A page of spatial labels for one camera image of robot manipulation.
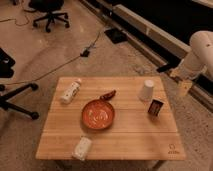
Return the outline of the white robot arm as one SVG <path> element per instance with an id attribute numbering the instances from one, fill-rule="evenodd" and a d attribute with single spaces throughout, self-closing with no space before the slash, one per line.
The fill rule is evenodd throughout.
<path id="1" fill-rule="evenodd" d="M 190 51 L 170 76 L 178 77 L 178 95 L 185 96 L 193 86 L 192 80 L 207 68 L 213 78 L 213 31 L 197 31 L 190 37 Z"/>

